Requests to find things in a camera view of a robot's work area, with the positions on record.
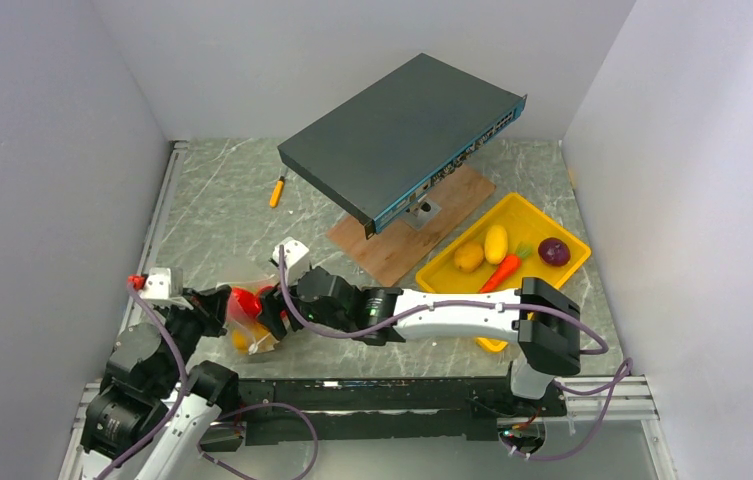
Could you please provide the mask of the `orange carrot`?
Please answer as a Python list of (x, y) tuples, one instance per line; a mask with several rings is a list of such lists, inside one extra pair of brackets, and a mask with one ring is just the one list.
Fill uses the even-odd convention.
[(495, 291), (521, 268), (524, 260), (531, 254), (532, 247), (529, 244), (521, 243), (515, 253), (509, 253), (503, 258), (496, 270), (479, 289), (479, 293)]

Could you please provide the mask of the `clear polka dot zip bag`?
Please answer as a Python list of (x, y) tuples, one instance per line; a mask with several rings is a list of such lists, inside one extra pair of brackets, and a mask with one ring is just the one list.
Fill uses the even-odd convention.
[(273, 351), (278, 340), (259, 321), (259, 294), (276, 284), (276, 275), (254, 262), (235, 257), (218, 275), (216, 286), (228, 285), (231, 295), (226, 309), (226, 327), (235, 350), (242, 355)]

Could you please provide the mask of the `red bell pepper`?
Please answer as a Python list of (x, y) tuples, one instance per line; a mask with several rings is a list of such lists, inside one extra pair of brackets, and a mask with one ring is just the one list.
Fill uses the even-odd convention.
[(226, 308), (227, 320), (243, 325), (256, 324), (263, 311), (260, 294), (269, 290), (269, 286), (257, 292), (233, 286)]

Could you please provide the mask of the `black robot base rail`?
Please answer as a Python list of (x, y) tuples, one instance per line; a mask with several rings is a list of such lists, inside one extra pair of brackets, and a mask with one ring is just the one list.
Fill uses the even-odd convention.
[(512, 394), (505, 377), (243, 379), (242, 405), (200, 438), (209, 453), (320, 440), (462, 437), (490, 441), (514, 420), (563, 417), (563, 393)]

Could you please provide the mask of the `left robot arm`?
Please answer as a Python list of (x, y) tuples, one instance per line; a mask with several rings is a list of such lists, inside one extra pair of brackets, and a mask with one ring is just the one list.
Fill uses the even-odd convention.
[(152, 303), (128, 290), (149, 319), (118, 336), (86, 408), (82, 476), (172, 479), (209, 427), (241, 404), (237, 373), (211, 361), (186, 367), (201, 338), (225, 334), (231, 289), (185, 288)]

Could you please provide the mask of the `yellow bell pepper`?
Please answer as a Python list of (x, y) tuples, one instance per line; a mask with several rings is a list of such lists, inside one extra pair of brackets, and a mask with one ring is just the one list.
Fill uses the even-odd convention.
[(235, 349), (245, 355), (269, 352), (275, 347), (274, 337), (260, 324), (233, 323), (231, 339)]

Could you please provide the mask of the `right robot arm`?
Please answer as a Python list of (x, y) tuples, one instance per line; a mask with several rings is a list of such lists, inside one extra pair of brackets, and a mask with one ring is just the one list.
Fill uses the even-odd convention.
[(484, 337), (514, 344), (503, 401), (526, 415), (558, 377), (579, 374), (579, 307), (546, 281), (527, 277), (517, 289), (433, 294), (396, 287), (358, 287), (321, 267), (283, 279), (258, 296), (257, 321), (277, 340), (307, 329), (371, 346), (429, 337)]

